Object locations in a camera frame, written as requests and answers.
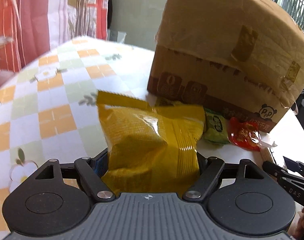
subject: wall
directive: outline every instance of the wall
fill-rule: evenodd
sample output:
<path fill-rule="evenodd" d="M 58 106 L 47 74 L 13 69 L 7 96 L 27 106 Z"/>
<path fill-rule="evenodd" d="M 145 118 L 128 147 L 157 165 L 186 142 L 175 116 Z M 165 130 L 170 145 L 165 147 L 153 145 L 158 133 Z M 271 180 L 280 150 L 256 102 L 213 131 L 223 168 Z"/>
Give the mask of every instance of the wall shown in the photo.
<path fill-rule="evenodd" d="M 125 43 L 155 50 L 154 36 L 166 0 L 112 0 L 111 29 L 127 33 Z"/>

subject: plastic packaging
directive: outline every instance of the plastic packaging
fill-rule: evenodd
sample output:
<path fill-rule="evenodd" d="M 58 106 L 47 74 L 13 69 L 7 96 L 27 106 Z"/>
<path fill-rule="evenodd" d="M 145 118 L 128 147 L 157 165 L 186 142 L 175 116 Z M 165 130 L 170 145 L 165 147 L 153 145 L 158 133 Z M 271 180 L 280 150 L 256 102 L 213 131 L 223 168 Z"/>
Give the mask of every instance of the plastic packaging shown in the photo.
<path fill-rule="evenodd" d="M 204 128 L 204 139 L 217 144 L 228 144 L 228 130 L 225 118 L 209 109 L 205 110 L 206 126 Z"/>
<path fill-rule="evenodd" d="M 157 97 L 155 106 L 177 106 L 177 105 L 183 105 L 180 101 L 171 101 L 164 97 Z"/>
<path fill-rule="evenodd" d="M 109 149 L 102 180 L 119 192 L 183 194 L 200 176 L 196 142 L 205 121 L 201 106 L 157 106 L 99 92 L 99 119 Z"/>
<path fill-rule="evenodd" d="M 235 145 L 251 150 L 260 151 L 260 133 L 255 122 L 240 123 L 237 118 L 230 119 L 230 142 Z"/>

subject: checkered tablecloth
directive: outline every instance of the checkered tablecloth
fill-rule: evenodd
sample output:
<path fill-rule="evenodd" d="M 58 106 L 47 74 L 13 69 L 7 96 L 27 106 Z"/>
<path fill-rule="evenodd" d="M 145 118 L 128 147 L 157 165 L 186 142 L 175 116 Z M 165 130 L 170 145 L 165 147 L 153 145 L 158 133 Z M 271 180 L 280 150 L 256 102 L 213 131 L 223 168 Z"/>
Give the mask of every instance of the checkered tablecloth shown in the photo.
<path fill-rule="evenodd" d="M 0 89 L 0 239 L 7 195 L 48 159 L 72 163 L 106 148 L 95 95 L 145 99 L 154 52 L 79 37 L 30 63 Z"/>

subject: curtain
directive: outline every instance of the curtain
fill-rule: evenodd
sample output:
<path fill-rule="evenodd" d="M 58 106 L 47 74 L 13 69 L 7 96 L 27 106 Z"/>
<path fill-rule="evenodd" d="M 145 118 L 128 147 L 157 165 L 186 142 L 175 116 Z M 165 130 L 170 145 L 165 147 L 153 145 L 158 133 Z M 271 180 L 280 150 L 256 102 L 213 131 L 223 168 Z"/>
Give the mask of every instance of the curtain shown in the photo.
<path fill-rule="evenodd" d="M 108 0 L 0 0 L 0 70 L 26 64 L 80 35 L 106 39 Z"/>

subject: green snack package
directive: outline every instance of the green snack package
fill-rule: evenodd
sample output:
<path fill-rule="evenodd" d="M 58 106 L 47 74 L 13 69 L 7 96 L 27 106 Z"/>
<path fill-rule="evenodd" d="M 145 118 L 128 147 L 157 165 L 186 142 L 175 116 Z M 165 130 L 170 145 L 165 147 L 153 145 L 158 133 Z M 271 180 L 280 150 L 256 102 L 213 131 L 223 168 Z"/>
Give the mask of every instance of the green snack package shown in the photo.
<path fill-rule="evenodd" d="M 206 132 L 203 138 L 211 143 L 230 143 L 225 118 L 209 109 L 204 110 L 206 116 Z"/>

